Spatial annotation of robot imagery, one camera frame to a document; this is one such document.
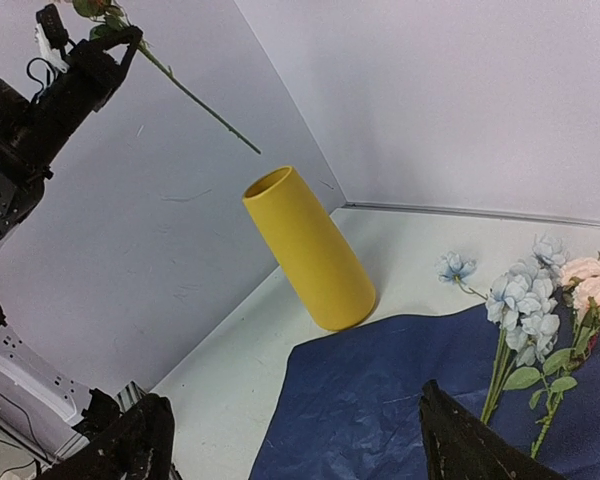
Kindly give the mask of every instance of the metal strip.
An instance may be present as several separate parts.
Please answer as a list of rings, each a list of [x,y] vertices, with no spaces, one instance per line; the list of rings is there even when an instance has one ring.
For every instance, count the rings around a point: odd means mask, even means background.
[[[496,212],[489,210],[472,210],[464,208],[421,207],[413,205],[397,205],[383,203],[347,202],[344,207],[352,210],[377,210],[385,212],[421,213],[429,215],[450,215],[455,217],[489,218],[497,220],[513,220],[519,222],[550,223],[554,225],[567,225],[570,227],[600,228],[600,221],[585,220],[580,218],[554,217],[532,215],[514,212]]]

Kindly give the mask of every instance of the vase opening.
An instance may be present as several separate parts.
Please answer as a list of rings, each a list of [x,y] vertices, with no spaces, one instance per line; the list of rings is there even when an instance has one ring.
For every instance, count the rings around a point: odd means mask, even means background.
[[[293,167],[282,167],[265,175],[256,183],[251,185],[244,193],[244,198],[253,198],[279,185],[293,171]]]

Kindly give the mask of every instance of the yellow vase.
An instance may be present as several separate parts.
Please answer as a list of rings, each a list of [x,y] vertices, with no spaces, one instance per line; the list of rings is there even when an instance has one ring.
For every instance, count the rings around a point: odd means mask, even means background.
[[[376,299],[371,280],[293,167],[262,177],[242,201],[319,326],[343,330],[371,313]]]

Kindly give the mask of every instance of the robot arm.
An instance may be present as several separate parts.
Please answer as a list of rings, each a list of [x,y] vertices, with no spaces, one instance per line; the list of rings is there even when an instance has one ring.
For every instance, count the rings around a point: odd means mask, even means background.
[[[66,53],[69,35],[56,7],[48,5],[36,18],[36,38],[45,62],[53,69],[54,81],[28,101],[0,79],[0,247],[39,204],[58,152],[85,118],[102,108],[120,87],[142,41],[142,31],[128,27],[83,40]],[[120,63],[107,53],[119,45],[127,45]],[[150,436],[148,426],[133,424],[135,417],[120,417],[119,406],[111,397],[66,378],[27,347],[7,325],[1,307],[0,372],[92,441],[115,434],[109,430],[113,425],[126,425],[125,432],[131,428],[136,443],[143,435]],[[168,401],[161,401],[162,415],[168,417]],[[143,409],[135,412],[138,416]],[[169,459],[170,451],[170,447],[165,450]],[[150,478],[163,478],[153,475]]]

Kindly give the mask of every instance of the white table surface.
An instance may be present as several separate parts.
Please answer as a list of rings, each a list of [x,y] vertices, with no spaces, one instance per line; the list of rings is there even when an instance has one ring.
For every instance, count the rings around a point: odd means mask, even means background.
[[[365,323],[391,315],[442,315],[480,303],[438,281],[434,263],[456,251],[478,261],[467,283],[487,292],[531,253],[536,234],[595,256],[600,228],[475,217],[339,209],[332,215],[367,269],[379,302]],[[176,417],[174,462],[185,480],[245,480],[278,401],[292,348],[328,335],[313,323],[278,268],[155,392]]]

